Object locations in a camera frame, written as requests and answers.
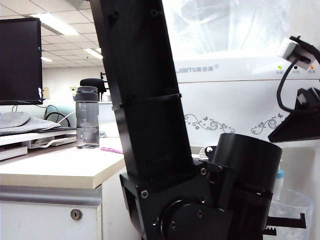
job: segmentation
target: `black cable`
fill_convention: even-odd
[[[279,107],[282,109],[282,110],[285,110],[286,112],[289,112],[289,113],[292,113],[292,114],[300,114],[300,115],[307,115],[307,114],[317,114],[317,113],[320,113],[320,109],[319,110],[311,110],[311,109],[308,109],[308,110],[298,110],[298,109],[291,109],[291,108],[288,108],[286,106],[284,106],[282,100],[281,100],[281,91],[282,91],[282,88],[285,84],[285,81],[287,79],[287,76],[288,74],[290,73],[291,69],[296,65],[296,63],[300,61],[300,58],[297,57],[292,63],[291,65],[288,67],[288,69],[285,71],[281,81],[280,81],[280,84],[278,86],[278,89],[276,91],[276,100],[278,102],[278,105]]]
[[[50,105],[48,105],[48,106],[39,106],[39,105],[35,105],[35,106],[37,106],[38,108],[45,109],[44,116],[43,116],[43,119],[44,119],[44,120],[46,120],[47,112],[48,112],[48,108],[49,108],[49,107],[54,107],[54,108],[55,108],[55,110],[56,110],[56,112],[57,112],[57,113],[59,113],[58,108],[57,108],[56,106],[54,106],[54,105],[51,105],[51,104],[50,104]]]
[[[59,117],[59,115],[61,115],[62,117],[66,117],[65,115],[63,115],[62,113],[60,113],[60,112],[50,112],[46,117],[45,117],[45,119],[44,120],[47,120],[49,117],[50,117],[50,115],[52,115],[52,114],[57,114],[58,115],[58,117]],[[65,120],[67,121],[67,124],[68,124],[68,127],[71,127],[71,123],[70,123],[70,121],[68,120],[68,118],[65,118]]]

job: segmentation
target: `keyhole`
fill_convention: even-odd
[[[80,220],[82,218],[82,212],[79,209],[72,209],[70,216],[73,220]]]

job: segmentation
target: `white cable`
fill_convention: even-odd
[[[46,129],[42,129],[41,131],[55,128],[56,126],[59,125],[59,123],[61,123],[63,120],[65,120],[67,117],[69,117],[71,114],[74,114],[75,112],[76,112],[76,111],[70,112],[67,116],[65,116],[64,118],[62,118],[62,119],[61,119],[60,121],[58,121],[55,125],[53,125],[53,126],[51,126],[51,127],[48,127],[48,128],[46,128]]]

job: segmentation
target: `plastic bag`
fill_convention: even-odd
[[[175,59],[221,51],[275,52],[291,0],[163,0]]]

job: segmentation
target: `black cylinder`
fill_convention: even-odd
[[[280,147],[254,137],[221,134],[213,163],[236,172],[236,181],[272,192],[279,168]]]

